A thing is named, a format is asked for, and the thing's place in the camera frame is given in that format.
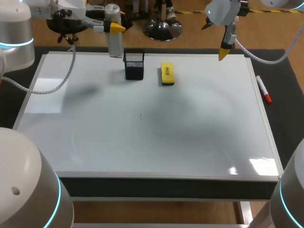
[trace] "wooden floor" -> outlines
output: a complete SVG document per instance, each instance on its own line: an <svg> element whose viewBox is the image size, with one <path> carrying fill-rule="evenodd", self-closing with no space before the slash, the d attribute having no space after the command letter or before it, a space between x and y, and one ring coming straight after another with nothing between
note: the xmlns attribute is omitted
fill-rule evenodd
<svg viewBox="0 0 304 228"><path fill-rule="evenodd" d="M203 10L208 0L172 0L176 10ZM249 1L251 9L265 10L259 0ZM223 26L212 26L204 31L204 14L177 15L183 24L183 35L170 42L157 42L144 36L143 22L138 21L124 33L124 46L137 48L219 48L224 34ZM249 13L237 24L237 38L246 48L285 49L303 25L302 13ZM45 20L33 20L35 45L66 46L58 44L58 34L48 30ZM78 34L82 46L106 47L104 34L92 30ZM298 82L304 89L304 38L300 37L289 56ZM252 202L256 214L264 202ZM75 202L76 222L127 223L237 223L232 202Z"/></svg>

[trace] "whiteboard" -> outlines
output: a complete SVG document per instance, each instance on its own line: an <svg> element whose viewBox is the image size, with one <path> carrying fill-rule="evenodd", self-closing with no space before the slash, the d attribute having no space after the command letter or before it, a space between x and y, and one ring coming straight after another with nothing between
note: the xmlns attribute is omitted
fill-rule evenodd
<svg viewBox="0 0 304 228"><path fill-rule="evenodd" d="M39 64L35 90L56 87L70 53ZM162 86L162 62L175 85ZM241 55L145 54L143 81L124 63L77 53L64 87L28 95L15 129L60 177L272 180L282 166L250 62Z"/></svg>

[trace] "metal stand base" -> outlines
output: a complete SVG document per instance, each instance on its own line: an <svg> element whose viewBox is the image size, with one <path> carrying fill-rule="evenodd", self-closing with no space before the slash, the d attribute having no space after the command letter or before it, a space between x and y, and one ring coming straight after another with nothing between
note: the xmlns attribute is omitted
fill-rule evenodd
<svg viewBox="0 0 304 228"><path fill-rule="evenodd" d="M182 25L179 21L152 19L143 29L144 34L154 40L169 41L182 34Z"/></svg>

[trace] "white cable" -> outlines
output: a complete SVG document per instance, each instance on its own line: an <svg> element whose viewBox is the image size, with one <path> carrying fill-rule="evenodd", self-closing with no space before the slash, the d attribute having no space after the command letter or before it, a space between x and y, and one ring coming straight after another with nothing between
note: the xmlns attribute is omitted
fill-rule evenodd
<svg viewBox="0 0 304 228"><path fill-rule="evenodd" d="M235 42L237 43L237 45L239 45L239 47L247 54L249 55L251 58L255 59L256 61L258 62L261 62L261 63L265 63L265 64L277 64L277 63L280 63L282 62L284 59L286 59L286 57L289 55L289 53L291 52L291 50L294 48L295 46L295 43L297 42L297 40L299 39L301 33L303 32L304 30L304 26L301 27L301 29L298 31L298 33L296 34L290 48L288 49L288 51L282 56L280 57L278 60L275 60L275 61L267 61L267 60L263 60L259 57L256 57L254 54L252 54L251 52L249 52L246 48L243 47L243 45L240 44L240 42L236 39Z"/></svg>
<svg viewBox="0 0 304 228"><path fill-rule="evenodd" d="M55 89L48 90L48 91L34 91L34 90L28 89L26 87L23 87L22 85L18 84L17 82L10 79L9 77L5 77L5 76L2 75L2 76L0 76L0 79L2 79L4 81L7 81L7 82L10 82L14 86L16 86L17 88L19 88L19 89L21 89L25 92L28 92L28 93L32 93L32 94L51 94L51 93L57 91L58 89L60 89L64 85L64 83L67 81L67 79L70 77L70 74L71 74L71 72L73 70L73 67L74 67L75 58L76 58L76 50L75 50L74 45L72 45L71 50L73 51L73 57L72 57L72 62L71 62L70 68L68 70L68 73L66 74L66 77L63 79L63 81Z"/></svg>

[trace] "yellow tape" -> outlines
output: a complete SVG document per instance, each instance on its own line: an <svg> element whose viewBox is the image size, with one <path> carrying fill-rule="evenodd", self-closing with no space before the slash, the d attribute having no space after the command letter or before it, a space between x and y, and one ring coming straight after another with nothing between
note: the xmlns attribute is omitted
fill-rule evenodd
<svg viewBox="0 0 304 228"><path fill-rule="evenodd" d="M182 13L182 14L193 14L193 12L190 12L190 11L183 11L183 10L179 10L178 12L179 12L179 13Z"/></svg>
<svg viewBox="0 0 304 228"><path fill-rule="evenodd" d="M251 11L252 11L252 12L255 12L255 13L263 13L263 11L256 10L256 9L252 9Z"/></svg>
<svg viewBox="0 0 304 228"><path fill-rule="evenodd" d="M176 10L175 11L176 14L195 14L195 13L205 13L204 10L196 10L196 11L184 11L184 10ZM257 9L251 9L249 11L249 13L302 13L300 11L297 10L293 10L293 9L282 9L282 10L257 10Z"/></svg>

